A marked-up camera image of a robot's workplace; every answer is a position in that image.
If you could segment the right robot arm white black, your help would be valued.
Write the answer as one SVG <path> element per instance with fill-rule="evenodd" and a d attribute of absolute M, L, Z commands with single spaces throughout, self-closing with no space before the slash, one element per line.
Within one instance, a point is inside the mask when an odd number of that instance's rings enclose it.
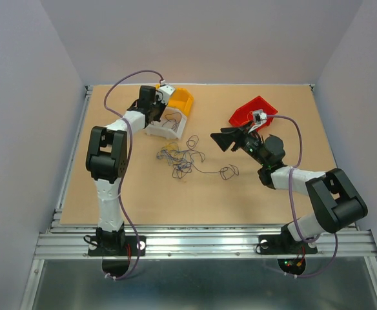
<path fill-rule="evenodd" d="M 261 254 L 293 253 L 312 243 L 322 233 L 336 233 L 368 214 L 368 208 L 346 173 L 338 168 L 327 172 L 300 170 L 283 162 L 283 141 L 274 135 L 262 138 L 249 125 L 222 128 L 210 137 L 222 151 L 243 150 L 261 168 L 261 183 L 276 190 L 286 190 L 309 197 L 313 212 L 284 225 L 281 232 L 260 239 Z"/>

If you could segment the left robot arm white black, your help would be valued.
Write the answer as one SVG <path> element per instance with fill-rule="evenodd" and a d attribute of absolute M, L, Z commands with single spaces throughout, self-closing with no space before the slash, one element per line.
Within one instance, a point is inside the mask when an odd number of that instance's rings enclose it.
<path fill-rule="evenodd" d="M 127 171 L 133 134 L 161 120 L 175 91 L 166 83 L 159 88 L 142 86 L 137 100 L 119 119 L 92 128 L 85 165 L 96 185 L 99 221 L 95 235 L 84 237 L 90 256 L 117 256 L 125 249 L 119 188 Z"/>

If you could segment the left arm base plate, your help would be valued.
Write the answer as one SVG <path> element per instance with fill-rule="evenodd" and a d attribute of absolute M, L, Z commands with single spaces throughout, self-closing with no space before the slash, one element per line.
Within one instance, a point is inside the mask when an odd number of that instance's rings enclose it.
<path fill-rule="evenodd" d="M 87 255 L 91 257 L 129 257 L 145 255 L 146 237 L 140 236 L 139 243 L 135 235 L 126 235 L 121 241 L 109 242 L 107 244 L 97 240 L 96 236 L 85 235 L 84 242 L 88 245 Z"/>

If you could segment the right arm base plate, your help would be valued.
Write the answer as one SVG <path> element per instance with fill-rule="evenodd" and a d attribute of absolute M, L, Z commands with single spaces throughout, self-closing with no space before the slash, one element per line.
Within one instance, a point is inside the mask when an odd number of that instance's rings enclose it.
<path fill-rule="evenodd" d="M 258 253 L 262 255 L 287 255 L 298 254 L 305 251 L 305 254 L 317 254 L 317 247 L 310 247 L 309 244 L 297 242 L 288 234 L 262 234 L 258 236 Z"/>

